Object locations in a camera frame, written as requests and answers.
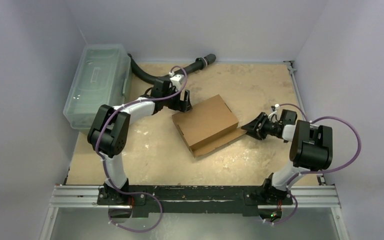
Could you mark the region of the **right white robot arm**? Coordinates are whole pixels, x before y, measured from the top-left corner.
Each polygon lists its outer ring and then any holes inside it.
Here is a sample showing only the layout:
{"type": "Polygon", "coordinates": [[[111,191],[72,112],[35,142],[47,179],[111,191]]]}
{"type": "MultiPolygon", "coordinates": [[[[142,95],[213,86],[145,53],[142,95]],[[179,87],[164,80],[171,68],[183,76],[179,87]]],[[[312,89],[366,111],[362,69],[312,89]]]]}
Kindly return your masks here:
{"type": "Polygon", "coordinates": [[[333,129],[299,120],[295,111],[284,109],[276,121],[265,112],[243,125],[247,136],[264,140],[267,136],[290,143],[289,160],[278,171],[271,173],[252,192],[245,196],[255,201],[275,204],[284,200],[290,188],[305,174],[327,170],[333,159],[333,129]]]}

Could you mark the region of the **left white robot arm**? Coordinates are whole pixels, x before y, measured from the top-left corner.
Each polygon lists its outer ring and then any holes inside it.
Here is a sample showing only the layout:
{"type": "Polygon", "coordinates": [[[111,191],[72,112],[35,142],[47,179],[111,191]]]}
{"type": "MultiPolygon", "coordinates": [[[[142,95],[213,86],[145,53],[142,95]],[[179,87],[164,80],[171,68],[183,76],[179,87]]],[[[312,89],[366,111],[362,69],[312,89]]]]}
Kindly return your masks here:
{"type": "Polygon", "coordinates": [[[121,105],[101,105],[87,135],[87,141],[100,157],[105,174],[103,195],[118,205],[129,199],[128,178],[121,152],[126,146],[129,127],[136,121],[155,115],[163,108],[186,113],[192,110],[187,77],[176,74],[157,78],[153,86],[136,100],[121,105]]]}

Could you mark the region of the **brown cardboard box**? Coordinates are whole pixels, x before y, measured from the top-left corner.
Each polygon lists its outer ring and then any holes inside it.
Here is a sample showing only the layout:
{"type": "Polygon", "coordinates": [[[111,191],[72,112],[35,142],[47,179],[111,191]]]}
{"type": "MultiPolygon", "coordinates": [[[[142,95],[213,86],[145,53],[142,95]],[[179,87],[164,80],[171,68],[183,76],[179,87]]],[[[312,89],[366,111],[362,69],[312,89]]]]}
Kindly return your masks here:
{"type": "Polygon", "coordinates": [[[185,145],[198,158],[243,136],[239,120],[218,94],[172,115],[172,122],[185,145]]]}

